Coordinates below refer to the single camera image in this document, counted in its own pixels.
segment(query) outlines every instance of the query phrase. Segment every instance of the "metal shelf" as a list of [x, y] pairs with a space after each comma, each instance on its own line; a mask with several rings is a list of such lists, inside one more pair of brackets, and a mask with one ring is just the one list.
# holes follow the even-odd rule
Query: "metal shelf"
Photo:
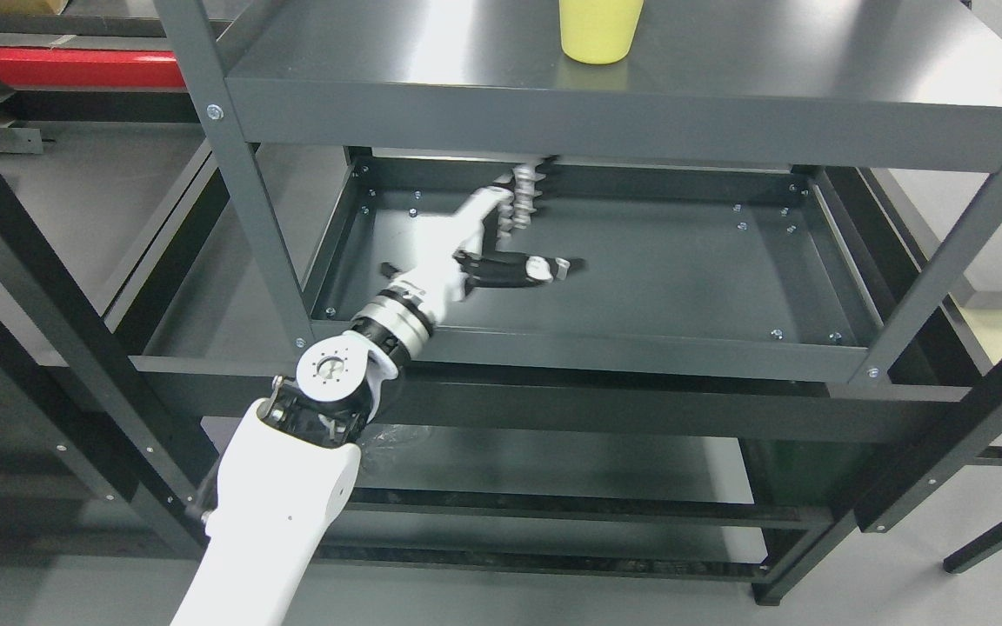
[[247, 141], [1002, 163], [1002, 40], [959, 3], [648, 0], [605, 67], [565, 58], [553, 0], [276, 4], [219, 40]]

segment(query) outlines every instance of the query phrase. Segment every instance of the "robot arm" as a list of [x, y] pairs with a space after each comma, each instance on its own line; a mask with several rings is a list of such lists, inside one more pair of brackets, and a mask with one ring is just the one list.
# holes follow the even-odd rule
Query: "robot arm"
[[274, 396], [250, 405], [205, 481], [214, 498], [194, 508], [210, 543], [172, 625], [281, 623], [354, 489], [362, 459], [355, 441], [377, 415], [383, 382], [420, 356], [450, 302], [474, 288], [546, 284], [577, 269], [576, 260], [494, 248], [528, 226], [544, 177], [536, 166], [474, 191], [443, 221], [420, 265], [401, 272], [386, 264], [390, 284], [351, 329], [307, 349], [296, 380], [278, 377]]

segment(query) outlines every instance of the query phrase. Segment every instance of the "shelf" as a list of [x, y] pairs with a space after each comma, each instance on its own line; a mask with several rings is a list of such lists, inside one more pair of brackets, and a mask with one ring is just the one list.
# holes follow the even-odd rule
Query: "shelf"
[[[318, 240], [331, 219], [338, 193], [327, 182], [342, 181], [343, 170], [314, 166], [329, 150], [266, 146], [259, 155], [263, 167], [274, 164], [270, 193], [296, 241]], [[337, 208], [354, 222], [315, 305], [321, 317], [337, 308], [337, 320], [314, 322], [320, 337], [342, 333], [343, 320], [382, 288], [381, 261], [413, 265], [418, 229], [433, 214], [457, 208], [508, 167], [406, 158], [363, 165], [369, 171], [349, 179]], [[805, 381], [844, 381], [860, 364], [874, 325], [818, 203], [790, 190], [805, 177], [564, 166], [553, 181], [559, 197], [509, 245], [584, 257], [589, 270], [550, 287], [474, 293], [451, 309], [423, 361]], [[414, 203], [418, 218], [406, 211]], [[321, 254], [337, 244], [324, 242]], [[148, 354], [289, 365], [290, 342], [266, 315], [264, 289], [227, 211]]]
[[286, 0], [226, 82], [249, 141], [1002, 162], [1002, 40], [959, 3], [648, 0], [604, 67], [565, 58], [558, 30], [554, 0]]

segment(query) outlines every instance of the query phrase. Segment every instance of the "plastic cup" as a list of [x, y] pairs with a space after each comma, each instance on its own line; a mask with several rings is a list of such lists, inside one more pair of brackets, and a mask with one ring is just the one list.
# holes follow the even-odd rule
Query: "plastic cup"
[[581, 63], [616, 63], [628, 55], [643, 0], [559, 0], [563, 52]]

